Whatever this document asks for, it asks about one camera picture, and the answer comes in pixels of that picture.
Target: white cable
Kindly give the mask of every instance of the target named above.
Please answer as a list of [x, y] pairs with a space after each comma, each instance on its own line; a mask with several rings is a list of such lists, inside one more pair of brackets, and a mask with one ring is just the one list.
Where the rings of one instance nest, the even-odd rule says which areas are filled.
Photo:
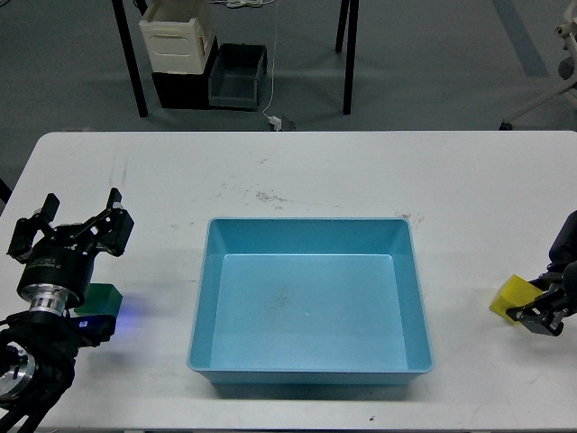
[[223, 5], [230, 9], [238, 9], [239, 7], [261, 7], [269, 5], [277, 0], [212, 0], [213, 5]]
[[267, 110], [270, 107], [270, 103], [272, 102], [272, 97], [274, 97], [274, 60], [277, 57], [277, 38], [279, 36], [279, 3], [280, 0], [277, 2], [277, 7], [275, 8], [275, 18], [274, 18], [274, 45], [272, 48], [272, 67], [270, 68], [270, 81], [271, 81], [271, 90], [270, 90], [270, 99], [269, 99], [269, 104], [266, 106], [266, 108], [264, 110], [262, 110], [262, 113], [264, 114], [264, 116], [271, 120], [272, 117], [267, 115]]

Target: yellow sponge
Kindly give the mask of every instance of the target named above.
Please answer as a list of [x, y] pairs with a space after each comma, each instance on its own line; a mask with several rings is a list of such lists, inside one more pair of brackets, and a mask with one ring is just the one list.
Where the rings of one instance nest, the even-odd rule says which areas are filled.
[[509, 278], [497, 293], [497, 296], [490, 304], [490, 310], [499, 314], [511, 323], [518, 323], [509, 316], [507, 310], [514, 307], [522, 307], [535, 300], [543, 292], [530, 282], [523, 280], [517, 275]]

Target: scuff mark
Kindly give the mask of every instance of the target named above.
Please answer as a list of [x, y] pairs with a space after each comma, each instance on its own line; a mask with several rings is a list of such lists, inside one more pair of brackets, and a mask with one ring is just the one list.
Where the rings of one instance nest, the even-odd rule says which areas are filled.
[[296, 201], [296, 200], [289, 200], [288, 198], [282, 198], [279, 197], [277, 195], [270, 195], [266, 192], [260, 191], [256, 193], [256, 198], [264, 203], [271, 203], [274, 201], [278, 201], [280, 203], [295, 203], [297, 205], [305, 205], [305, 206], [320, 206], [320, 207], [342, 207], [339, 205], [327, 205], [324, 203], [306, 203], [304, 201]]
[[257, 192], [256, 193], [256, 198], [260, 201], [264, 201], [264, 202], [269, 202], [269, 201], [288, 201], [284, 198], [280, 198], [279, 196], [270, 196], [269, 194], [267, 194], [266, 192]]
[[413, 227], [415, 230], [418, 229], [418, 227], [420, 226], [420, 224], [423, 222], [423, 220], [425, 219], [425, 216], [423, 214], [420, 214], [417, 212], [417, 214], [411, 214], [410, 212], [395, 212], [395, 217], [396, 218], [404, 218], [406, 219], [410, 224], [411, 227]]
[[123, 179], [120, 182], [122, 188], [126, 185], [126, 172], [128, 171], [128, 160], [124, 160], [124, 171], [123, 171]]
[[532, 385], [533, 383], [537, 382], [540, 378], [545, 379], [546, 382], [549, 382], [549, 374], [547, 374], [546, 370], [541, 370], [536, 376], [527, 382], [527, 385]]

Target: white table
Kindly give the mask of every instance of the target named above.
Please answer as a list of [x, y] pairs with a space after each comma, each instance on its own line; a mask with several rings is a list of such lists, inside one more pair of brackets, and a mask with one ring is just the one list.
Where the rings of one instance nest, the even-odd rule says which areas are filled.
[[[512, 274], [535, 278], [577, 208], [577, 134], [84, 133], [39, 141], [0, 217], [54, 192], [55, 224], [121, 190], [135, 221], [94, 282], [124, 295], [116, 334], [81, 349], [45, 428], [577, 428], [577, 319], [557, 338], [489, 311]], [[435, 368], [408, 387], [216, 389], [188, 369], [212, 217], [399, 217], [413, 228]], [[27, 309], [23, 267], [0, 256], [0, 316]]]

